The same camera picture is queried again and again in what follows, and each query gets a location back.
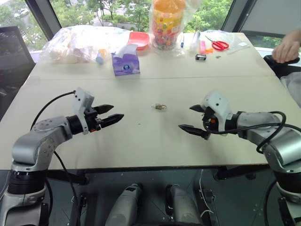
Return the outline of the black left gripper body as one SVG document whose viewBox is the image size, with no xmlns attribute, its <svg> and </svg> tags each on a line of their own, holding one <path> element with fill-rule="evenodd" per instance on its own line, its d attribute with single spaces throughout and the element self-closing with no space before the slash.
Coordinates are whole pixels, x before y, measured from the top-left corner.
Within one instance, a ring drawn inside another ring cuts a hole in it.
<svg viewBox="0 0 301 226">
<path fill-rule="evenodd" d="M 91 107 L 85 110 L 85 120 L 89 132 L 95 132 L 101 129 L 101 119 L 97 117 L 101 113 L 102 111 L 100 107 Z"/>
</svg>

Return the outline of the person's bare hand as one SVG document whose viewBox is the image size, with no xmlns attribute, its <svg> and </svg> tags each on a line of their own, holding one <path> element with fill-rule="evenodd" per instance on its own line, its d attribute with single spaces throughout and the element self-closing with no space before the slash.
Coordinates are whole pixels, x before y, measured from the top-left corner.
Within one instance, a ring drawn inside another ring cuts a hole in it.
<svg viewBox="0 0 301 226">
<path fill-rule="evenodd" d="M 277 63 L 292 61 L 299 56 L 301 47 L 301 30 L 296 29 L 284 36 L 280 45 L 274 48 L 272 58 Z"/>
</svg>

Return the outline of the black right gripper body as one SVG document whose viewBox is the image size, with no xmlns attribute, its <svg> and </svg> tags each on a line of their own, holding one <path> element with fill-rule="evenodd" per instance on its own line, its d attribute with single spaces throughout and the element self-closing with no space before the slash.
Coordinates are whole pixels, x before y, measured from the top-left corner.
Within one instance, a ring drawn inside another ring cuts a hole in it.
<svg viewBox="0 0 301 226">
<path fill-rule="evenodd" d="M 207 107 L 204 111 L 204 115 L 202 118 L 203 126 L 207 131 L 218 131 L 218 119 L 214 115 L 215 112 L 212 108 Z"/>
</svg>

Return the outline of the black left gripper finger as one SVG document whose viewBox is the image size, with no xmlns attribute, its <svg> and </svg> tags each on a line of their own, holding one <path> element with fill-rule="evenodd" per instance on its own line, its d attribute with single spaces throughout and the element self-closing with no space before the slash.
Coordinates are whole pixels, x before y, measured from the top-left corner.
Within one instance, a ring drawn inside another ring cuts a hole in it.
<svg viewBox="0 0 301 226">
<path fill-rule="evenodd" d="M 113 115 L 108 116 L 105 119 L 101 119 L 101 122 L 99 125 L 103 129 L 103 128 L 106 128 L 108 126 L 111 126 L 111 125 L 119 122 L 120 120 L 122 120 L 123 117 L 124 117 L 124 114 L 119 114 L 119 113 L 113 114 Z"/>
<path fill-rule="evenodd" d="M 108 105 L 108 104 L 99 105 L 97 106 L 97 112 L 98 114 L 104 114 L 110 111 L 113 107 L 114 107 L 113 105 Z"/>
</svg>

